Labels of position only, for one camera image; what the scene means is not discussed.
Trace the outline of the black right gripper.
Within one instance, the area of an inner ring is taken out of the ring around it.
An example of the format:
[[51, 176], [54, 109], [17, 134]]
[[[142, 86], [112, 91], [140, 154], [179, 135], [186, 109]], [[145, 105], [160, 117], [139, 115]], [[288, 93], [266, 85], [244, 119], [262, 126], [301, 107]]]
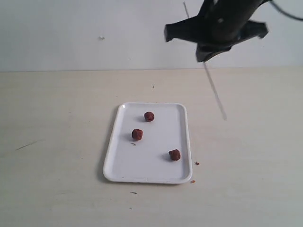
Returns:
[[165, 25], [165, 41], [177, 38], [197, 43], [197, 62], [207, 62], [238, 43], [267, 35], [266, 23], [250, 20], [264, 3], [264, 0], [205, 0], [196, 16]]

